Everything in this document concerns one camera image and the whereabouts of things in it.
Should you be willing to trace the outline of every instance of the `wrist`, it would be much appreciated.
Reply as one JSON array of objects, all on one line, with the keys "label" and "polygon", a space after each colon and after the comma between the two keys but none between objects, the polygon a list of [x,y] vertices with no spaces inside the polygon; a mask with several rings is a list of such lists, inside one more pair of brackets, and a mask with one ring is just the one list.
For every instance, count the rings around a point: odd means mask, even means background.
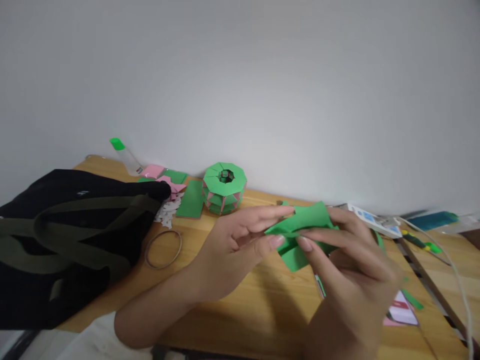
[{"label": "wrist", "polygon": [[201,286],[198,284],[198,279],[195,270],[187,265],[168,280],[171,280],[174,286],[174,292],[177,294],[179,300],[189,308],[194,308],[202,302]]}]

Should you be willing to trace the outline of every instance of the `blue object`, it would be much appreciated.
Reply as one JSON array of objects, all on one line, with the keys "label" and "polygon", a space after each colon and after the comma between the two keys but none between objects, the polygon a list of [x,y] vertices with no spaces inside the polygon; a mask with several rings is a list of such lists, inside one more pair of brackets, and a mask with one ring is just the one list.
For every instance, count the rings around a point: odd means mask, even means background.
[{"label": "blue object", "polygon": [[408,219],[413,225],[419,227],[423,231],[439,228],[444,225],[456,223],[459,217],[452,212],[441,211],[430,215],[424,215]]}]

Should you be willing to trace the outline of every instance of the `wooden desk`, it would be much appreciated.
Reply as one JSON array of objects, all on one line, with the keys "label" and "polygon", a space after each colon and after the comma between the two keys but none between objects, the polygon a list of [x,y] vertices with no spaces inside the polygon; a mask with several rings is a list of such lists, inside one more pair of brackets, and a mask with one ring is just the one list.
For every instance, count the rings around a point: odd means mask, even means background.
[{"label": "wooden desk", "polygon": [[[75,167],[94,174],[135,182],[119,162],[90,157]],[[259,191],[246,190],[241,208],[272,205],[287,200],[292,205],[311,203],[292,200]],[[161,282],[189,264],[200,250],[217,215],[203,210],[200,220],[174,218],[173,229],[181,232],[183,247],[177,260],[163,270],[152,270],[140,258],[132,272],[112,286],[59,329],[81,332],[94,319],[120,309],[138,293]],[[147,241],[163,228],[154,223]],[[153,261],[176,244],[159,242],[150,250]],[[417,279],[391,239],[385,240],[389,257],[402,267],[409,281],[405,288],[424,306],[417,311],[421,327],[385,327],[379,359],[466,359],[467,351],[448,325],[440,310]],[[172,326],[159,343],[193,350],[261,359],[300,359],[304,332],[320,303],[312,271],[305,267],[291,273],[278,254],[247,275],[229,296],[214,303],[204,303]]]},{"label": "wooden desk", "polygon": [[[421,232],[403,226],[423,242],[430,239]],[[460,274],[473,316],[473,338],[476,350],[480,342],[480,251],[461,235],[428,232],[448,252]],[[463,336],[466,336],[467,316],[452,268],[413,244],[400,240],[401,245],[427,281],[441,305]]]}]

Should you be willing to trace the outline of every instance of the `fingernail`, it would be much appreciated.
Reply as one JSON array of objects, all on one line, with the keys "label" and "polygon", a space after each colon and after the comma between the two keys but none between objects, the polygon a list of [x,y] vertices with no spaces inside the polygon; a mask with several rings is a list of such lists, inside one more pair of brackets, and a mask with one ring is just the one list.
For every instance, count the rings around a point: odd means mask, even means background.
[{"label": "fingernail", "polygon": [[298,246],[300,247],[300,249],[302,249],[306,253],[309,253],[313,250],[310,240],[308,240],[306,237],[298,236],[296,238],[296,242],[298,243]]},{"label": "fingernail", "polygon": [[285,242],[285,238],[282,235],[278,235],[278,236],[272,237],[269,240],[269,242],[270,242],[270,247],[272,249],[276,249]]}]

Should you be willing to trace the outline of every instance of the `olive green strap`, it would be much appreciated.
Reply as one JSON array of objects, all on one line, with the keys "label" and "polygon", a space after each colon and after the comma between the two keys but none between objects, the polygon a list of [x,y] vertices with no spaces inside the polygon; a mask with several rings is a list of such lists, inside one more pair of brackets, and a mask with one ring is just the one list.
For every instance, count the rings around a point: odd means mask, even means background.
[{"label": "olive green strap", "polygon": [[53,274],[68,268],[72,262],[60,255],[31,255],[16,238],[0,237],[0,262],[32,274]]},{"label": "olive green strap", "polygon": [[[110,268],[110,283],[114,283],[130,270],[130,263],[122,256],[112,254],[95,246],[80,243],[79,241],[98,234],[121,229],[133,222],[145,211],[155,214],[159,207],[160,203],[158,201],[145,195],[98,197],[70,201],[52,206],[42,211],[33,220],[1,219],[0,252],[7,254],[15,252],[15,254],[11,254],[8,258],[2,256],[0,257],[0,261],[3,261],[15,269],[37,274],[55,273],[57,272],[55,269],[63,269],[66,262],[71,264],[71,261],[96,270],[108,266]],[[115,208],[127,209],[105,229],[84,228],[42,221],[42,217],[50,214]],[[44,248],[58,255],[30,255],[25,252],[25,249],[18,240],[9,235],[34,237]],[[49,260],[52,262],[57,261],[58,258],[62,259],[62,257],[66,259],[59,263],[58,267],[44,265],[47,261],[41,259],[35,262],[35,266],[25,265],[27,258],[30,263],[32,263],[32,258],[44,257],[50,257]]]}]

